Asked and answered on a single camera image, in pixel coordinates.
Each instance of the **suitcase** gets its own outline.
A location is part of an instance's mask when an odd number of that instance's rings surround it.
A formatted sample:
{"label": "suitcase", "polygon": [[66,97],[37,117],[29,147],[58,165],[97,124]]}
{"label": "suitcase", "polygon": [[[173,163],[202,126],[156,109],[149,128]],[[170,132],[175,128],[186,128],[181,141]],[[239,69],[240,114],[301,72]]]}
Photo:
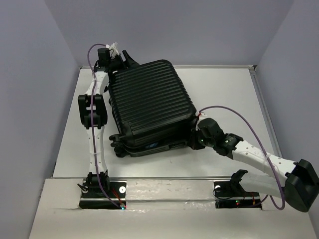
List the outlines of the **suitcase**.
{"label": "suitcase", "polygon": [[118,157],[187,146],[196,108],[169,61],[138,65],[109,77],[109,103],[119,131],[110,140]]}

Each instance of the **wall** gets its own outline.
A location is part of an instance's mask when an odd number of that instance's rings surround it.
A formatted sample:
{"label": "wall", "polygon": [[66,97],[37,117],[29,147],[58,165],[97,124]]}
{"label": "wall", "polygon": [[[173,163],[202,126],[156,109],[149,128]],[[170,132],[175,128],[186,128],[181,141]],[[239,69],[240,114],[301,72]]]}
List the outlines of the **wall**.
{"label": "wall", "polygon": [[257,64],[293,0],[45,0],[71,52],[112,43],[138,62]]}
{"label": "wall", "polygon": [[0,32],[0,237],[26,239],[79,69],[43,0],[2,2]]}
{"label": "wall", "polygon": [[[319,172],[319,1],[296,0],[257,67],[283,156]],[[319,199],[311,210],[319,235]]]}

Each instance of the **white circle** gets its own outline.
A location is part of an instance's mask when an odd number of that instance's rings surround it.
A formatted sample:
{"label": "white circle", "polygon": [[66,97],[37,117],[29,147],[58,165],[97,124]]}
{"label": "white circle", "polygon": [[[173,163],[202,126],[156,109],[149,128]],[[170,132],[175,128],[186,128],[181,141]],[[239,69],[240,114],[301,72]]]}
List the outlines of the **white circle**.
{"label": "white circle", "polygon": [[120,193],[125,193],[126,192],[126,187],[122,186],[119,188]]}

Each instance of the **white tabletop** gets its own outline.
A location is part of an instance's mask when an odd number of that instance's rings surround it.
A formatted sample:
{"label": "white tabletop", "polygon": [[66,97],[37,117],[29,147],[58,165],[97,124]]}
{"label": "white tabletop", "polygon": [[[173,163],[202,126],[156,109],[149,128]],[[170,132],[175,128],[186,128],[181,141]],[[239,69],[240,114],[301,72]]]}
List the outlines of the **white tabletop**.
{"label": "white tabletop", "polygon": [[[177,68],[177,73],[198,110],[210,105],[233,108],[251,123],[267,151],[274,153],[248,69]],[[84,178],[88,174],[88,136],[80,122],[77,98],[87,91],[91,80],[90,70],[82,69],[54,170],[54,178]],[[108,103],[108,93],[104,94],[104,99],[109,115],[104,130],[104,155],[110,177],[218,177],[230,176],[238,169],[260,173],[248,165],[219,156],[210,148],[198,151],[185,148],[139,158],[129,156],[117,158],[108,140],[108,136],[118,133]],[[206,114],[217,120],[224,132],[242,136],[251,144],[258,146],[249,128],[235,114],[223,109],[207,110]]]}
{"label": "white tabletop", "polygon": [[81,179],[47,179],[30,239],[316,238],[308,213],[289,205],[278,211],[268,199],[263,210],[216,209],[212,181],[172,182],[128,181],[121,211],[79,209]]}

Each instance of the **purple hose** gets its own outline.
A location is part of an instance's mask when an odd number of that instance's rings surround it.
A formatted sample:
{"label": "purple hose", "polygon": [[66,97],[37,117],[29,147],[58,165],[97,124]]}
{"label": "purple hose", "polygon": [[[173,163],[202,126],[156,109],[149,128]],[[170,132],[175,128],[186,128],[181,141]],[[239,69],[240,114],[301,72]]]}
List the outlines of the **purple hose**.
{"label": "purple hose", "polygon": [[[226,110],[229,110],[229,111],[235,113],[235,114],[238,115],[238,116],[246,123],[246,125],[249,127],[249,129],[251,130],[251,132],[252,132],[253,135],[255,136],[256,140],[258,141],[258,144],[259,144],[259,146],[260,146],[262,152],[264,153],[264,155],[265,155],[265,157],[266,157],[266,159],[267,159],[267,161],[268,161],[268,163],[269,163],[269,165],[270,165],[270,167],[271,167],[271,169],[272,169],[272,171],[273,171],[273,173],[274,173],[274,176],[275,176],[275,179],[276,179],[278,188],[279,188],[279,192],[280,192],[280,195],[281,195],[282,206],[279,207],[279,206],[276,204],[276,202],[275,202],[275,200],[274,200],[274,198],[273,198],[272,196],[270,196],[270,199],[271,199],[271,201],[273,202],[274,206],[275,206],[278,210],[283,210],[283,209],[285,208],[285,195],[284,195],[283,189],[282,189],[282,187],[281,187],[281,185],[280,185],[280,180],[279,180],[278,174],[277,174],[277,172],[276,172],[276,170],[275,170],[273,164],[271,163],[270,158],[267,156],[267,152],[266,152],[266,150],[265,150],[263,144],[261,143],[260,138],[257,136],[257,134],[256,134],[256,132],[254,131],[254,129],[252,128],[252,126],[249,124],[249,122],[248,122],[240,113],[238,113],[237,111],[235,111],[235,110],[233,110],[233,109],[231,109],[231,108],[225,107],[225,106],[208,106],[208,107],[205,107],[205,108],[201,109],[199,112],[201,113],[201,112],[203,112],[204,110],[212,109],[212,108],[222,108],[222,109],[226,109]],[[258,204],[255,204],[254,207],[255,207],[255,206],[258,206],[258,205],[260,205],[262,202],[264,202],[267,197],[268,197],[268,195],[266,195],[266,197],[265,197],[261,202],[259,202]]]}
{"label": "purple hose", "polygon": [[92,71],[92,74],[93,74],[93,77],[94,77],[94,85],[93,85],[93,88],[92,88],[92,93],[91,93],[91,128],[92,128],[92,139],[93,139],[93,153],[94,153],[94,163],[95,163],[95,170],[96,170],[96,177],[98,179],[98,183],[99,183],[99,187],[103,193],[103,195],[108,199],[110,200],[111,203],[113,203],[115,206],[121,208],[119,205],[117,205],[107,194],[106,192],[104,191],[103,189],[103,186],[102,186],[102,183],[101,183],[101,179],[100,179],[100,175],[99,175],[99,168],[98,168],[98,159],[97,159],[97,156],[96,156],[96,144],[95,144],[95,134],[94,134],[94,118],[93,118],[93,96],[94,96],[94,90],[95,90],[95,87],[96,87],[96,75],[95,75],[95,72],[93,70],[93,67],[91,65],[91,62],[90,62],[90,51],[92,50],[93,47],[95,46],[104,46],[103,44],[94,44],[93,46],[90,47],[89,51],[88,51],[88,54],[87,54],[87,58],[88,58],[88,63],[89,63],[89,66],[91,68],[91,71]]}

